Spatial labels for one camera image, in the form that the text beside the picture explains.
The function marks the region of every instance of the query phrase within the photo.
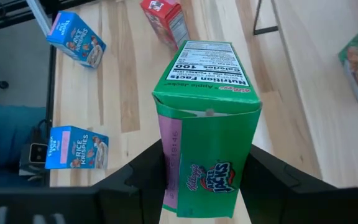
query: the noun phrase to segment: blue jeans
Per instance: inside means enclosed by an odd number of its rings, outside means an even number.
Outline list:
[[[45,112],[45,108],[0,105],[0,185],[20,185],[19,176],[7,168],[19,166],[22,146],[30,143],[32,128],[45,119]]]

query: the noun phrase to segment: wooden tabletop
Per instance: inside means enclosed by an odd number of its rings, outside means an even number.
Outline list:
[[[74,125],[107,134],[109,163],[105,170],[52,170],[51,186],[85,186],[117,171],[160,138],[151,92],[173,52],[155,35],[139,6],[140,0],[100,1],[71,9],[105,41],[101,65],[90,70],[57,52],[53,125]],[[192,39],[232,42],[255,84],[248,54],[246,28],[252,28],[250,8],[242,0],[182,0]],[[254,144],[270,150],[262,116]],[[232,220],[179,219],[163,210],[162,223],[247,223],[239,196]]]
[[[358,186],[358,103],[337,54],[358,33],[358,1],[273,0],[323,180]]]

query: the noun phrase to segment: nutrition facts label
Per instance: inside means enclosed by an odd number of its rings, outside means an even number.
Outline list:
[[[167,80],[249,86],[229,43],[188,41]]]

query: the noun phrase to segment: blue cereal box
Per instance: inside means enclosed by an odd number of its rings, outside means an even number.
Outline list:
[[[98,67],[106,44],[74,12],[60,11],[47,40],[86,67]]]
[[[105,169],[108,163],[109,138],[76,128],[54,127],[50,130],[46,169]]]

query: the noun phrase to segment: red cereal box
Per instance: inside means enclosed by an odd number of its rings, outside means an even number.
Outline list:
[[[189,39],[185,18],[175,0],[143,0],[140,4],[161,41],[178,50]]]

